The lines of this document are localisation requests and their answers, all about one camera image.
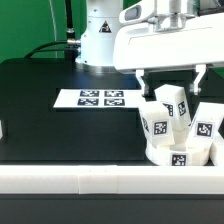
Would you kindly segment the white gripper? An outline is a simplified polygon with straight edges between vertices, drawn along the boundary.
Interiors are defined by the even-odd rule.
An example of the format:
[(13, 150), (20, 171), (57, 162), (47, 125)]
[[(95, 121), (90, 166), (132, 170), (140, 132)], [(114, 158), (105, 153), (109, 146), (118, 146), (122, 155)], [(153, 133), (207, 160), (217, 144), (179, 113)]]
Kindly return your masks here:
[(150, 95), (143, 70), (184, 70), (197, 65), (189, 90), (198, 95), (207, 66), (224, 66), (224, 13), (190, 19), (176, 31), (155, 32), (147, 22), (124, 26), (115, 38), (113, 64), (122, 73), (135, 72), (143, 97)]

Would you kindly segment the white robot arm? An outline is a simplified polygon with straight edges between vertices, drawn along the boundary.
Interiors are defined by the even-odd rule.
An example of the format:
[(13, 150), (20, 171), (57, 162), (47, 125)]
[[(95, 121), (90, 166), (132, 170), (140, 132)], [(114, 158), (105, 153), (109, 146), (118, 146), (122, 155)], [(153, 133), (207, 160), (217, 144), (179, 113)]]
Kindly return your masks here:
[(86, 0), (82, 66), (133, 74), (144, 94), (147, 72), (193, 69), (198, 94), (208, 68), (224, 67), (224, 0)]

